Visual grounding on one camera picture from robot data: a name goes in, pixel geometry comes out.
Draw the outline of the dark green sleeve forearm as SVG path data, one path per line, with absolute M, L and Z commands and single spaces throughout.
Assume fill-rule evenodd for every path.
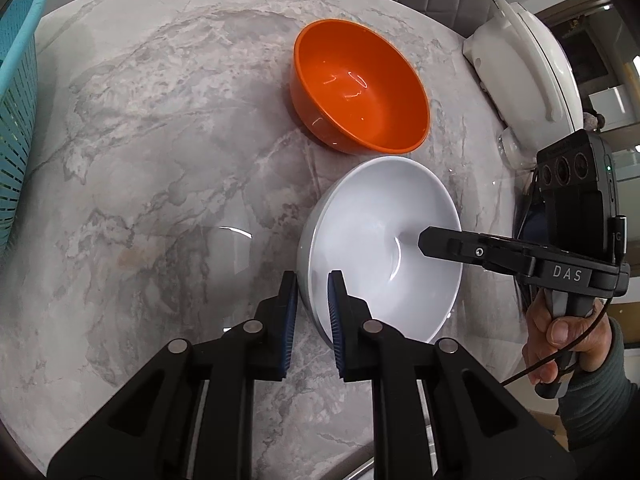
M 559 413 L 570 452 L 639 442 L 639 387 L 624 369 L 623 333 L 610 319 L 612 344 L 594 372 L 577 372 L 560 399 Z

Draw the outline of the person's right hand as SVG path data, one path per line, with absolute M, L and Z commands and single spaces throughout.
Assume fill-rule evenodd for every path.
M 526 312 L 528 337 L 522 350 L 526 367 L 548 358 L 585 333 L 603 309 L 602 301 L 594 300 L 592 308 L 589 318 L 552 318 L 547 308 L 546 294 L 543 290 L 538 292 Z M 578 353 L 579 368 L 584 372 L 597 370 L 608 357 L 612 339 L 611 324 L 605 314 L 592 332 L 573 349 Z

